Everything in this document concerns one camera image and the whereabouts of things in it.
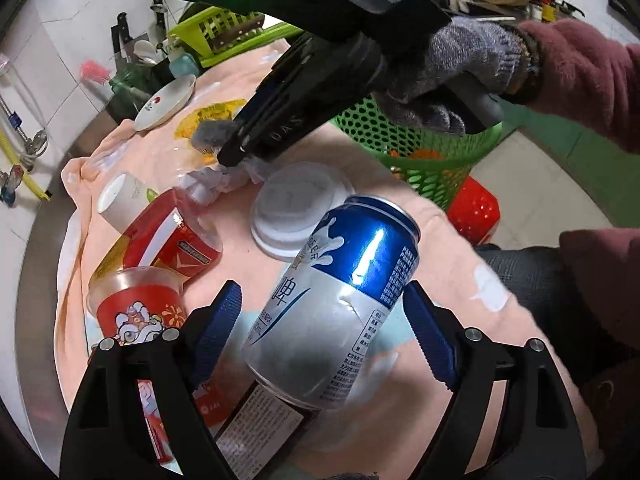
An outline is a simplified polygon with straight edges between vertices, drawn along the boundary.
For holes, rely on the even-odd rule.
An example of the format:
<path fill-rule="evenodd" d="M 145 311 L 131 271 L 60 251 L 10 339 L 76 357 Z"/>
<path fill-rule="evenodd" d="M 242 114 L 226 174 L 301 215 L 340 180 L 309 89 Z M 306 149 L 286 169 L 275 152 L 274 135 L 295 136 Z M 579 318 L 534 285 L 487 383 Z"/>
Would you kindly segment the left maroon sleeve forearm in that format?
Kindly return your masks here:
<path fill-rule="evenodd" d="M 555 247 L 477 253 L 549 339 L 596 421 L 598 479 L 639 475 L 639 232 L 567 231 Z"/>

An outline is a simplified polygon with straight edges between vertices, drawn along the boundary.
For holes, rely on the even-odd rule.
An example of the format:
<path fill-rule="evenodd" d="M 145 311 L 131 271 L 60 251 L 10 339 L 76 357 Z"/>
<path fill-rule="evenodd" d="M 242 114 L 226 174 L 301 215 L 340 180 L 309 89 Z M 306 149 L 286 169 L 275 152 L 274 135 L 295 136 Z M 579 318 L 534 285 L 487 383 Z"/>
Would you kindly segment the right maroon sleeve forearm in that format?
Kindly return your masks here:
<path fill-rule="evenodd" d="M 631 154 L 639 153 L 639 46 L 563 20 L 523 22 L 529 74 L 512 96 L 538 113 L 577 122 Z"/>

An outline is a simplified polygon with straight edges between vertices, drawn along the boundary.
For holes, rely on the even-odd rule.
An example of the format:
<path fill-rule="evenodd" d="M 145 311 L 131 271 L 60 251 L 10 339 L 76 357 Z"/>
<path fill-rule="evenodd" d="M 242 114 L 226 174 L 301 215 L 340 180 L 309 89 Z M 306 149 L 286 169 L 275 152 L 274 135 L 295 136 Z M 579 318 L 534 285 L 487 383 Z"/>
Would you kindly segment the right grey knit glove hand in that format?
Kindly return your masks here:
<path fill-rule="evenodd" d="M 515 27 L 457 16 L 435 32 L 423 60 L 396 73 L 373 99 L 396 125 L 448 136 L 469 132 L 460 113 L 427 97 L 457 76 L 473 76 L 484 91 L 514 94 L 535 69 L 535 47 Z"/>

